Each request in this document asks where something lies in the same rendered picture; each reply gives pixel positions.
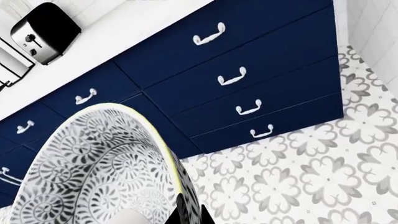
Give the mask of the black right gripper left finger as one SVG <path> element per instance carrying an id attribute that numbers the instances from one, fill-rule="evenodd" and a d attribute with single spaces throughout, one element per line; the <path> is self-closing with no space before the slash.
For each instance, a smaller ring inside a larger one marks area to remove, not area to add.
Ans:
<path id="1" fill-rule="evenodd" d="M 177 207 L 164 224 L 187 224 L 187 205 L 182 194 L 176 198 Z"/>

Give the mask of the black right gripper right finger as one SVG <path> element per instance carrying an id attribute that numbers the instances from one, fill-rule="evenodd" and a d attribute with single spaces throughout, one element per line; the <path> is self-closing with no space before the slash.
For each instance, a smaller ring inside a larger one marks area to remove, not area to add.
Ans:
<path id="1" fill-rule="evenodd" d="M 201 224 L 215 224 L 205 205 L 201 205 Z"/>

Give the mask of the black white patterned bowl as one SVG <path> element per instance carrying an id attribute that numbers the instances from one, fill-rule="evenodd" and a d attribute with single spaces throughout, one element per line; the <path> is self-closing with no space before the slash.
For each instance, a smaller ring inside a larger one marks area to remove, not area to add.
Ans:
<path id="1" fill-rule="evenodd" d="M 178 194 L 187 224 L 201 224 L 194 184 L 155 127 L 128 106 L 102 103 L 53 132 L 4 224 L 164 224 Z"/>

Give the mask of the navy blue kitchen cabinet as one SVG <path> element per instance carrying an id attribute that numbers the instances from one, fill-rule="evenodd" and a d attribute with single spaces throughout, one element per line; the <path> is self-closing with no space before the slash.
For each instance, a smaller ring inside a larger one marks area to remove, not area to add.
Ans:
<path id="1" fill-rule="evenodd" d="M 171 26 L 212 1 L 213 0 L 166 0 L 127 1 L 123 3 L 113 12 L 102 18 L 97 24 L 83 31 L 63 57 L 60 57 L 47 66 L 38 65 L 31 71 L 27 78 L 15 86 L 15 89 L 5 91 L 3 96 L 0 96 L 0 121 L 32 103 L 42 103 L 41 99 L 43 97 L 67 83 L 74 81 L 93 68 L 108 61 L 114 63 L 113 58 L 117 55 L 130 49 L 139 42 L 148 39 L 162 29 Z M 264 37 L 281 27 L 273 29 L 253 40 Z M 140 92 L 136 95 L 114 103 L 129 106 L 144 115 L 144 117 L 154 125 L 155 129 L 158 130 L 168 147 L 170 147 L 179 158 L 205 153 L 193 143 L 193 137 L 187 136 L 175 123 L 172 119 L 173 115 L 170 116 L 164 113 L 163 110 L 146 95 L 145 90 L 149 87 L 139 87 Z M 11 170 L 9 175 L 22 179 L 32 163 L 34 156 L 42 147 L 46 138 L 49 137 L 54 130 L 55 129 L 38 139 L 22 145 L 0 136 L 0 167 L 9 168 Z M 19 186 L 0 180 L 0 208 L 11 205 L 18 190 Z"/>

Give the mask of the navy blue drawer front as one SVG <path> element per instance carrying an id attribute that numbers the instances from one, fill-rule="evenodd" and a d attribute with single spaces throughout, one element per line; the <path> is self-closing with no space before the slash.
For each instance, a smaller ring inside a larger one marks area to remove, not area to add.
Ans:
<path id="1" fill-rule="evenodd" d="M 201 91 L 183 94 L 183 102 L 189 107 L 172 116 L 175 123 L 189 137 L 246 121 L 329 95 L 340 89 L 338 57 L 336 55 L 292 72 L 269 78 L 238 91 L 217 94 Z M 243 111 L 256 107 L 255 100 L 262 101 L 261 109 L 247 115 Z"/>
<path id="2" fill-rule="evenodd" d="M 232 124 L 192 138 L 205 153 L 221 151 L 264 138 L 285 134 L 316 124 L 326 123 L 343 117 L 341 92 L 332 93 L 290 108 Z M 273 133 L 264 138 L 253 138 L 250 130 L 257 134 L 268 132 L 268 124 L 274 126 Z"/>
<path id="3" fill-rule="evenodd" d="M 331 0 L 213 0 L 113 61 L 146 88 L 331 5 Z M 222 35 L 194 44 L 194 35 L 204 39 L 217 33 L 219 22 L 226 26 Z"/>
<path id="4" fill-rule="evenodd" d="M 213 91 L 222 95 L 238 91 L 336 53 L 335 15 L 333 7 L 327 7 L 157 83 L 145 93 L 164 113 L 172 116 L 189 107 L 189 103 L 183 102 L 185 93 Z M 225 86 L 218 83 L 218 76 L 225 80 L 240 76 L 240 67 L 247 70 L 242 80 Z"/>
<path id="5" fill-rule="evenodd" d="M 25 126 L 28 120 L 33 121 L 35 125 L 26 132 L 17 134 L 17 126 Z M 64 120 L 64 117 L 42 103 L 35 102 L 0 121 L 0 136 L 22 145 L 47 134 Z"/>
<path id="6" fill-rule="evenodd" d="M 91 88 L 97 91 L 97 95 L 84 104 L 76 105 L 75 97 L 87 97 Z M 56 89 L 43 97 L 41 102 L 63 117 L 69 117 L 88 106 L 120 102 L 139 92 L 139 87 L 115 63 L 108 61 Z"/>

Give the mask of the black and silver toaster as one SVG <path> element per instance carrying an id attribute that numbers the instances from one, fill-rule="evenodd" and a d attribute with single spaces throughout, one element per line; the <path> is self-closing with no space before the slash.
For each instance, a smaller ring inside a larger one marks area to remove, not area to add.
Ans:
<path id="1" fill-rule="evenodd" d="M 60 7 L 45 2 L 19 20 L 11 29 L 11 39 L 42 65 L 62 56 L 81 28 Z"/>

